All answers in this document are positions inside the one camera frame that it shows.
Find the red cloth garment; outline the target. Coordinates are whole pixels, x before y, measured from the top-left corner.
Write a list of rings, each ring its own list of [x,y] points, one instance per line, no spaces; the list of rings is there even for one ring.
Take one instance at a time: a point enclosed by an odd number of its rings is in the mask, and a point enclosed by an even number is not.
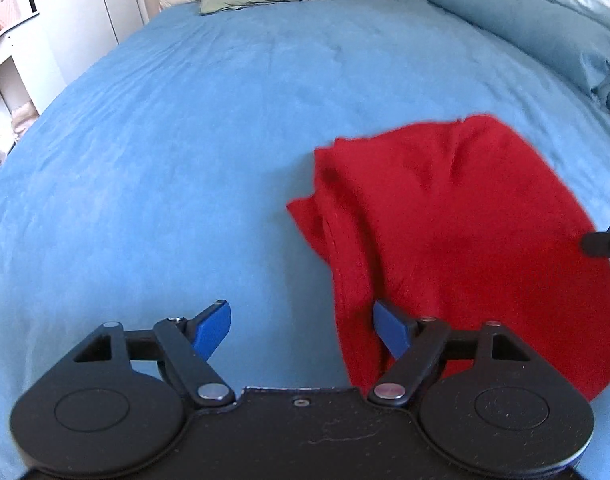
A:
[[[497,321],[586,398],[610,384],[610,263],[544,159],[488,115],[422,122],[315,151],[314,191],[288,210],[328,263],[352,385],[391,366],[375,301],[457,330]]]

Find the teal folded duvet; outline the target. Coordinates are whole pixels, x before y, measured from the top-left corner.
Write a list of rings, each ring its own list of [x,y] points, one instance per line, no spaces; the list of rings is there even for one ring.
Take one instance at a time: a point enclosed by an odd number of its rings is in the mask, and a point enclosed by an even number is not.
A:
[[[610,29],[548,0],[427,0],[510,42],[610,112]]]

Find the blue bed sheet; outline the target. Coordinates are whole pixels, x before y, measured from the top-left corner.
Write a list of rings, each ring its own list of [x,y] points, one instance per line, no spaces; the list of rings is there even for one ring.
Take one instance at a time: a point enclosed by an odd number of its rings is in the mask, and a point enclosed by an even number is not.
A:
[[[94,328],[217,299],[233,388],[344,387],[331,275],[287,203],[339,136],[496,115],[610,225],[610,113],[427,0],[159,14],[66,87],[0,168],[0,479],[14,402]]]

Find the white shelf unit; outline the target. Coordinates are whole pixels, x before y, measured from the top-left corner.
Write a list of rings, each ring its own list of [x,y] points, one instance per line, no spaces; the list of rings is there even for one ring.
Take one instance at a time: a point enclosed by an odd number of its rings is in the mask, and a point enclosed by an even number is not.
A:
[[[0,166],[66,84],[34,0],[0,0]]]

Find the white wardrobe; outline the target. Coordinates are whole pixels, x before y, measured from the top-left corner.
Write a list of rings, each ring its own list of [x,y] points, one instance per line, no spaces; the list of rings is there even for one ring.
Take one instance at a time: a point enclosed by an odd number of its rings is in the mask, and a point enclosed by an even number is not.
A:
[[[149,21],[142,0],[34,0],[34,3],[66,84]]]

